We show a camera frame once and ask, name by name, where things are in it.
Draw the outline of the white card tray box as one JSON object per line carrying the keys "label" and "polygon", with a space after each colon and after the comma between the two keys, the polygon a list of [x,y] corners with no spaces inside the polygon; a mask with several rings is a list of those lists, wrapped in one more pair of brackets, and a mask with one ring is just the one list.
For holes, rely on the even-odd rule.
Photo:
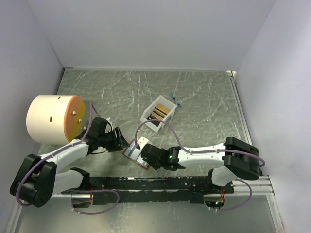
{"label": "white card tray box", "polygon": [[168,121],[175,114],[177,105],[162,95],[158,96],[143,112],[140,121],[145,122],[148,120],[156,119],[156,121],[147,122],[146,126],[155,132],[163,128],[164,123],[161,121]]}

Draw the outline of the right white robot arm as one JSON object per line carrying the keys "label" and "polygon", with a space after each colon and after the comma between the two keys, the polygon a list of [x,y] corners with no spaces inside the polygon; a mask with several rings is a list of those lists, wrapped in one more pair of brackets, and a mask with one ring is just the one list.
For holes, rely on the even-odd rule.
{"label": "right white robot arm", "polygon": [[224,143],[209,147],[189,148],[181,145],[161,149],[152,144],[136,142],[140,156],[153,169],[176,171],[199,165],[212,165],[203,184],[196,188],[217,193],[229,182],[242,179],[254,181],[259,178],[259,168],[264,161],[259,150],[237,138],[228,137]]}

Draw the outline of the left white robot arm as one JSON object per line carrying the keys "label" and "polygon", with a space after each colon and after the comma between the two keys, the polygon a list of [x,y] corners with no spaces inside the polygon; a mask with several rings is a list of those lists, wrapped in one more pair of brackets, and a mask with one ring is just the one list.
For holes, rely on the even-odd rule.
{"label": "left white robot arm", "polygon": [[74,161],[94,155],[97,149],[121,151],[129,146],[118,127],[96,117],[80,135],[66,145],[41,156],[26,156],[11,184],[10,194],[21,206],[42,207],[54,194],[64,191],[80,194],[90,191],[90,174],[73,167],[62,169]]}

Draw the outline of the brown leather card holder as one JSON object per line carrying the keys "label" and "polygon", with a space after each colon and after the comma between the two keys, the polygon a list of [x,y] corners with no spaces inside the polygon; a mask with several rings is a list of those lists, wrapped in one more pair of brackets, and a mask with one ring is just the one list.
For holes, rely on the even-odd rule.
{"label": "brown leather card holder", "polygon": [[134,139],[130,142],[130,146],[126,148],[122,154],[130,159],[132,162],[134,162],[136,165],[140,166],[141,168],[145,170],[149,170],[150,165],[143,160],[141,157],[141,151],[142,149],[137,149],[135,145]]}

